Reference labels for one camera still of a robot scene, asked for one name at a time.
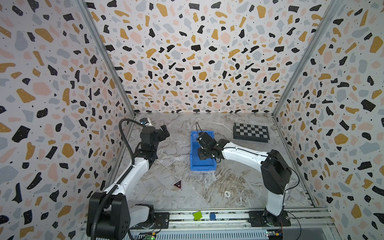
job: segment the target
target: lime green square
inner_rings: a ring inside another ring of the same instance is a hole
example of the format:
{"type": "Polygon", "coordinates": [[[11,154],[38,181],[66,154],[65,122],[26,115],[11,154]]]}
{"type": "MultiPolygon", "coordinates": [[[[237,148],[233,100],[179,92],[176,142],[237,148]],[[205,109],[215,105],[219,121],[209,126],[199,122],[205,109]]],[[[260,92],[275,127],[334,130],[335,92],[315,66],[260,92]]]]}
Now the lime green square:
{"type": "Polygon", "coordinates": [[[200,218],[202,218],[203,215],[201,214],[201,211],[198,211],[198,212],[195,212],[195,213],[193,214],[193,217],[194,217],[194,220],[197,221],[197,220],[199,220],[200,218]]]}

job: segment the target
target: chessboard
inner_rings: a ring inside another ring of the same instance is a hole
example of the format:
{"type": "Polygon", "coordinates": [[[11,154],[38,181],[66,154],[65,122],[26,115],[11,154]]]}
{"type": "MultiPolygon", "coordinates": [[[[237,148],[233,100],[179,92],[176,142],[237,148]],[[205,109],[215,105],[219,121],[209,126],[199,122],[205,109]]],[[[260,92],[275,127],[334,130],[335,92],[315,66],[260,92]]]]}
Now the chessboard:
{"type": "Polygon", "coordinates": [[[235,125],[233,126],[233,138],[257,142],[268,142],[268,127],[252,124],[235,123],[235,125]]]}

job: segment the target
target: metal corner post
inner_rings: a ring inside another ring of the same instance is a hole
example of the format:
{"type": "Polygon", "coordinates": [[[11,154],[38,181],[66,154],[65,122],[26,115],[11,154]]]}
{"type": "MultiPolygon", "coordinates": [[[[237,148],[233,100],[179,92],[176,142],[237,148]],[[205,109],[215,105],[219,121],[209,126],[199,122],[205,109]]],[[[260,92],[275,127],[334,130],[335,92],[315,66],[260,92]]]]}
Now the metal corner post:
{"type": "Polygon", "coordinates": [[[323,19],[320,21],[319,27],[317,28],[315,34],[313,35],[312,41],[309,43],[307,49],[305,50],[303,57],[299,62],[299,65],[293,72],[292,77],[288,82],[287,86],[285,87],[285,90],[281,95],[279,102],[277,103],[275,109],[273,110],[272,115],[274,118],[277,116],[281,108],[284,106],[285,100],[288,98],[293,86],[297,83],[297,80],[300,78],[300,74],[302,70],[307,64],[309,58],[312,56],[313,52],[316,50],[317,44],[323,38],[329,26],[329,23],[331,22],[332,18],[336,15],[336,12],[339,10],[339,7],[343,3],[343,1],[344,0],[331,0],[331,3],[329,4],[327,10],[324,13],[323,19]]]}
{"type": "Polygon", "coordinates": [[[88,11],[88,7],[85,4],[84,0],[75,0],[75,3],[77,5],[78,10],[80,11],[81,17],[83,18],[94,42],[96,47],[98,48],[101,57],[103,58],[103,61],[105,63],[105,66],[107,67],[108,71],[111,73],[112,79],[119,91],[119,94],[124,101],[124,104],[126,106],[126,109],[129,113],[129,118],[133,118],[135,116],[135,112],[133,111],[131,102],[129,101],[129,98],[127,97],[127,94],[125,93],[124,87],[122,86],[120,82],[120,78],[115,70],[115,67],[113,66],[113,63],[111,59],[109,58],[109,55],[105,49],[105,46],[103,42],[101,41],[100,34],[96,28],[96,25],[94,21],[92,20],[92,16],[90,12],[88,11]]]}

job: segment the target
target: blue plastic bin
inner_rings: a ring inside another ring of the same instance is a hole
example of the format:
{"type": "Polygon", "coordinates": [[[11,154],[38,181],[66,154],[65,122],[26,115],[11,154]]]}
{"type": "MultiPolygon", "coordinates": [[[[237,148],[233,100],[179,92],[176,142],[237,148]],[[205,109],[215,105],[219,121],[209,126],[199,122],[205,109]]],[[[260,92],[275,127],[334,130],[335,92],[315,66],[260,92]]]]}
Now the blue plastic bin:
{"type": "MultiPolygon", "coordinates": [[[[209,136],[215,138],[213,131],[205,131],[209,136]]],[[[197,132],[191,132],[191,171],[215,171],[216,170],[216,161],[213,158],[208,158],[206,160],[200,160],[199,155],[197,154],[197,149],[200,147],[199,143],[196,141],[197,132]]]]}

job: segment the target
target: terrazzo patterned wall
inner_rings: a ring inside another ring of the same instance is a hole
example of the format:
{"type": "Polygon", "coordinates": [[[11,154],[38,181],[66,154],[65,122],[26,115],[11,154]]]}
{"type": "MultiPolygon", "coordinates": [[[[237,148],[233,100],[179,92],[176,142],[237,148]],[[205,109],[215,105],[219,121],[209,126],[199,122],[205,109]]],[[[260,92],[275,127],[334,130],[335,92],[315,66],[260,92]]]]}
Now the terrazzo patterned wall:
{"type": "Polygon", "coordinates": [[[75,239],[125,106],[71,1],[1,1],[0,20],[0,239],[75,239]]]}
{"type": "Polygon", "coordinates": [[[342,239],[384,239],[384,2],[345,1],[277,120],[342,239]]]}
{"type": "Polygon", "coordinates": [[[271,112],[326,0],[87,0],[136,112],[271,112]]]}

